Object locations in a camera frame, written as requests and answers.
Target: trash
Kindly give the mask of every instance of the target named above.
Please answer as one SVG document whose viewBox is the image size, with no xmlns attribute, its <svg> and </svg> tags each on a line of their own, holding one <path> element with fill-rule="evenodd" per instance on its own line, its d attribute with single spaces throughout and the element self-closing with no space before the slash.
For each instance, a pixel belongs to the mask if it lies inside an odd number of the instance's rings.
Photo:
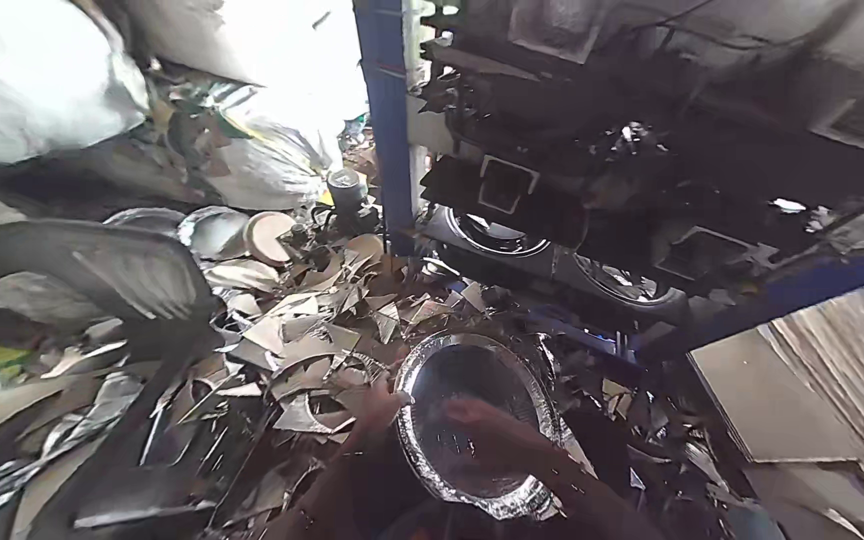
<svg viewBox="0 0 864 540">
<path fill-rule="evenodd" d="M 343 427 L 354 421 L 352 414 L 344 417 L 340 422 L 332 422 L 332 426 L 322 423 L 309 408 L 309 395 L 298 394 L 283 405 L 285 412 L 278 418 L 272 427 L 277 430 L 291 430 L 293 432 L 306 432 L 310 434 L 332 435 Z"/>
<path fill-rule="evenodd" d="M 129 208 L 108 216 L 108 219 L 102 221 L 102 224 L 116 227 L 136 227 L 177 239 L 179 237 L 179 224 L 184 219 L 186 219 L 185 214 L 169 208 Z"/>
<path fill-rule="evenodd" d="M 224 206 L 206 206 L 188 214 L 178 224 L 178 240 L 193 254 L 212 261 L 246 254 L 242 230 L 249 216 Z"/>
<path fill-rule="evenodd" d="M 282 278 L 275 268 L 249 258 L 224 260 L 201 273 L 210 286 L 218 288 L 272 292 L 282 286 Z"/>
<path fill-rule="evenodd" d="M 289 252 L 280 238 L 291 233 L 296 220 L 281 212 L 262 212 L 248 220 L 243 236 L 248 251 L 265 264 L 282 265 L 289 262 Z"/>
<path fill-rule="evenodd" d="M 52 461 L 107 432 L 141 389 L 142 384 L 135 375 L 122 372 L 108 374 L 90 410 L 85 414 L 69 413 L 63 416 L 49 432 L 38 459 L 8 461 L 0 466 L 0 507 Z"/>
<path fill-rule="evenodd" d="M 101 11 L 0 0 L 0 164 L 85 148 L 138 126 L 148 109 L 142 73 Z"/>
<path fill-rule="evenodd" d="M 378 325 L 379 341 L 383 344 L 389 343 L 393 332 L 399 327 L 399 310 L 396 305 L 389 301 L 385 305 L 375 309 L 369 314 L 375 324 Z"/>
</svg>

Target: aluminum foil plate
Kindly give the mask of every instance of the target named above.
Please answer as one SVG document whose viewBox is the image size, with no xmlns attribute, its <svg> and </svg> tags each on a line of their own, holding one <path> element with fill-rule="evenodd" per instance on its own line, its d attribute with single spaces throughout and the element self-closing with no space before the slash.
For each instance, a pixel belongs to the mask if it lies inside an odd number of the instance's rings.
<svg viewBox="0 0 864 540">
<path fill-rule="evenodd" d="M 395 427 L 406 459 L 433 495 L 473 505 L 497 520 L 548 508 L 551 492 L 534 476 L 483 470 L 474 444 L 444 411 L 448 399 L 480 399 L 558 442 L 559 423 L 545 388 L 511 350 L 477 333 L 433 334 L 405 358 L 395 391 L 414 398 Z"/>
</svg>

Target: cardboard scrap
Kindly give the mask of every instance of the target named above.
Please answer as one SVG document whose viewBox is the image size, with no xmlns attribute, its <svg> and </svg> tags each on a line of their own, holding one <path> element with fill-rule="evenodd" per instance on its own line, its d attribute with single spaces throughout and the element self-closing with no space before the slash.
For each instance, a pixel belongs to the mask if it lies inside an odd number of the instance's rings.
<svg viewBox="0 0 864 540">
<path fill-rule="evenodd" d="M 396 305 L 389 302 L 369 313 L 369 316 L 378 325 L 379 341 L 389 343 L 389 340 L 392 339 L 392 334 L 399 327 L 399 310 L 396 308 Z"/>
<path fill-rule="evenodd" d="M 341 349 L 336 345 L 320 339 L 311 334 L 287 344 L 282 349 L 282 361 L 279 362 L 281 369 L 288 369 L 299 362 L 339 353 Z"/>
<path fill-rule="evenodd" d="M 202 276 L 212 287 L 258 289 L 272 292 L 282 285 L 275 268 L 250 258 L 226 260 L 202 270 Z"/>
<path fill-rule="evenodd" d="M 362 338 L 361 333 L 339 325 L 326 323 L 325 330 L 328 332 L 329 338 L 332 339 L 332 343 L 343 351 L 354 350 L 355 344 Z"/>
<path fill-rule="evenodd" d="M 248 316 L 257 316 L 262 314 L 262 309 L 258 306 L 256 297 L 249 293 L 234 296 L 225 304 L 230 310 L 245 313 Z"/>
<path fill-rule="evenodd" d="M 243 332 L 242 338 L 271 351 L 274 355 L 281 355 L 285 347 L 282 341 L 282 318 L 266 315 Z"/>
<path fill-rule="evenodd" d="M 281 400 L 300 390 L 325 387 L 324 377 L 329 373 L 330 364 L 329 358 L 323 358 L 313 362 L 306 370 L 298 369 L 282 380 L 277 379 L 271 386 L 271 395 Z"/>
</svg>

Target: plastic bag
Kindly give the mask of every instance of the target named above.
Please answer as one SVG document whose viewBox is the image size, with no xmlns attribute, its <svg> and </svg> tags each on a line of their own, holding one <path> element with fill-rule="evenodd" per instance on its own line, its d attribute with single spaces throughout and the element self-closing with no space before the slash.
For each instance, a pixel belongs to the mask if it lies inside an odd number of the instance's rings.
<svg viewBox="0 0 864 540">
<path fill-rule="evenodd" d="M 83 148 L 142 123 L 142 74 L 99 20 L 102 30 L 67 0 L 0 0 L 0 163 Z"/>
</svg>

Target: white sack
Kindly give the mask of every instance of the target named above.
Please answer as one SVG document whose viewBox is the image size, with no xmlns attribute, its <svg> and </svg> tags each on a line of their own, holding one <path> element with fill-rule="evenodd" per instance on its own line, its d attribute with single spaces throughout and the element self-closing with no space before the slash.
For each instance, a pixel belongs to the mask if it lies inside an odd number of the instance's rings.
<svg viewBox="0 0 864 540">
<path fill-rule="evenodd" d="M 368 110 L 353 0 L 126 1 L 164 59 L 267 87 L 318 117 Z"/>
<path fill-rule="evenodd" d="M 144 80 L 118 49 L 67 0 L 0 0 L 0 163 L 138 126 Z"/>
</svg>

